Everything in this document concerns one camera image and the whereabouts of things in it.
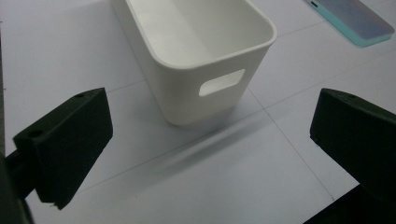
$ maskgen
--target phone case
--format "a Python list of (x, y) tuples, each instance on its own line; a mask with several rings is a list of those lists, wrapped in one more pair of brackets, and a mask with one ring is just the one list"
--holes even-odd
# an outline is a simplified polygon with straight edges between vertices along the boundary
[(370, 46), (391, 38), (393, 27), (359, 0), (305, 0), (354, 44)]

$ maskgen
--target bin handle cutout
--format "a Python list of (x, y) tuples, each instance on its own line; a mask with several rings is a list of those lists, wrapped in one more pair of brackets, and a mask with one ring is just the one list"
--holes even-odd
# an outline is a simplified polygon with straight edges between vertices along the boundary
[(207, 96), (216, 91), (222, 91), (226, 88), (234, 86), (241, 81), (244, 74), (245, 69), (241, 69), (225, 76), (211, 79), (201, 86), (199, 90), (199, 96)]

